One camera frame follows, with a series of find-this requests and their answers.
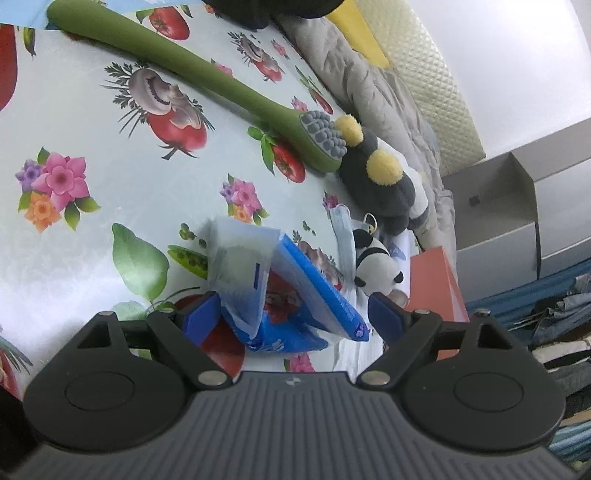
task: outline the printed pea pod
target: printed pea pod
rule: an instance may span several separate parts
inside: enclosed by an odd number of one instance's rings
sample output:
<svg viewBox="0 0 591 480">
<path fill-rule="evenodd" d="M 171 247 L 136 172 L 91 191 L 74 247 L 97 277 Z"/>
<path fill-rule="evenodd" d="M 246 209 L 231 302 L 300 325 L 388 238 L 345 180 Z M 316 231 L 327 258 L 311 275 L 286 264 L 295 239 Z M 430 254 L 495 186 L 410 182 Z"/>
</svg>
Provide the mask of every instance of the printed pea pod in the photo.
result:
<svg viewBox="0 0 591 480">
<path fill-rule="evenodd" d="M 207 278 L 207 257 L 205 255 L 178 245 L 169 245 L 168 256 L 193 275 Z"/>
</svg>

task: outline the printed pink flower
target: printed pink flower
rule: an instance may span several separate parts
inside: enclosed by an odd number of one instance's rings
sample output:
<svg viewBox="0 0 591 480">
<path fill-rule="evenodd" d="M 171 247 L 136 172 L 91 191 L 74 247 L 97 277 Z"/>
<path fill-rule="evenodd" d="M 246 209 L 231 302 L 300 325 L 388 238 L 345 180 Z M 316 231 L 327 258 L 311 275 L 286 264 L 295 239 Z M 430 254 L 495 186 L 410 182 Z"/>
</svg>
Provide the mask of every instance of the printed pink flower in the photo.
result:
<svg viewBox="0 0 591 480">
<path fill-rule="evenodd" d="M 324 198 L 322 199 L 322 206 L 330 210 L 331 208 L 335 208 L 339 204 L 339 199 L 336 195 L 329 195 L 328 193 L 324 193 Z"/>
<path fill-rule="evenodd" d="M 34 190 L 50 195 L 51 202 L 61 212 L 72 200 L 90 196 L 86 185 L 84 157 L 62 157 L 51 153 L 41 176 L 32 183 Z"/>
<path fill-rule="evenodd" d="M 314 373 L 314 367 L 310 362 L 310 357 L 307 353 L 300 353 L 292 356 L 290 359 L 290 372 L 298 374 L 311 374 Z"/>
<path fill-rule="evenodd" d="M 212 65 L 217 68 L 218 70 L 224 72 L 226 75 L 229 75 L 230 77 L 234 77 L 234 72 L 232 71 L 232 69 L 230 67 L 226 67 L 225 65 L 222 65 L 221 63 L 216 62 L 214 59 L 212 59 Z"/>
<path fill-rule="evenodd" d="M 277 53 L 279 55 L 281 55 L 283 58 L 289 60 L 289 56 L 287 54 L 287 52 L 285 51 L 285 47 L 283 45 L 281 45 L 280 43 L 277 43 L 275 40 L 271 40 L 271 45 L 273 45 L 273 48 L 277 51 Z"/>
<path fill-rule="evenodd" d="M 248 216 L 252 216 L 256 210 L 262 209 L 261 202 L 256 196 L 255 186 L 252 182 L 234 179 L 232 187 L 234 188 L 232 203 L 244 208 Z"/>
<path fill-rule="evenodd" d="M 294 109 L 300 110 L 302 112 L 308 111 L 308 106 L 304 102 L 302 102 L 298 97 L 294 97 L 294 99 L 291 101 L 291 106 Z"/>
</svg>

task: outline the green brush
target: green brush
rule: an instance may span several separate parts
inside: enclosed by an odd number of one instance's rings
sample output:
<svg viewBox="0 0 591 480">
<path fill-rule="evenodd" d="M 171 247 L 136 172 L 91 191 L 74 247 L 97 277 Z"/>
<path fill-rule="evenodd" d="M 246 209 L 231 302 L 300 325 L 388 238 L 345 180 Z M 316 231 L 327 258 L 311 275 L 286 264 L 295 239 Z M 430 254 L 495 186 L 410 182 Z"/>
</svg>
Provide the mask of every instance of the green brush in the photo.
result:
<svg viewBox="0 0 591 480">
<path fill-rule="evenodd" d="M 322 112 L 300 112 L 269 100 L 208 61 L 92 0 L 55 0 L 47 17 L 62 30 L 125 50 L 205 87 L 267 121 L 322 172 L 338 170 L 346 154 L 342 133 Z"/>
</svg>

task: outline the plastic bag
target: plastic bag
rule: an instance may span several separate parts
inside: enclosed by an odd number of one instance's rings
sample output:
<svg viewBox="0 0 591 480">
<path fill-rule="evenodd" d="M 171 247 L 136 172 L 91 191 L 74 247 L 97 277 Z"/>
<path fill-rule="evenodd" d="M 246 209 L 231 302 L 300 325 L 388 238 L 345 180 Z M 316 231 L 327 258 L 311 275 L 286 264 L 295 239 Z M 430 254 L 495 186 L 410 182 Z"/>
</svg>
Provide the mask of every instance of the plastic bag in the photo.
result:
<svg viewBox="0 0 591 480">
<path fill-rule="evenodd" d="M 359 313 L 280 230 L 219 217 L 208 256 L 208 288 L 220 295 L 224 318 L 251 350 L 326 348 L 314 328 L 369 339 Z"/>
</svg>

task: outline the metal screw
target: metal screw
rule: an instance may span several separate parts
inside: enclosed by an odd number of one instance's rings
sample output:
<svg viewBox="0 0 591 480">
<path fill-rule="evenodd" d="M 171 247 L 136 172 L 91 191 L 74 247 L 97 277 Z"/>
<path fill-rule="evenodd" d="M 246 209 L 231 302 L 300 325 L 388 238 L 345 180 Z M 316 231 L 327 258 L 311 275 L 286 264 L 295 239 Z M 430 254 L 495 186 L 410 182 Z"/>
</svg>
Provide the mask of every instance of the metal screw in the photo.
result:
<svg viewBox="0 0 591 480">
<path fill-rule="evenodd" d="M 390 375 L 380 370 L 370 370 L 361 375 L 361 381 L 372 387 L 382 387 L 390 382 Z"/>
<path fill-rule="evenodd" d="M 219 387 L 228 380 L 228 376 L 219 370 L 207 370 L 200 373 L 197 380 L 208 387 Z"/>
</svg>

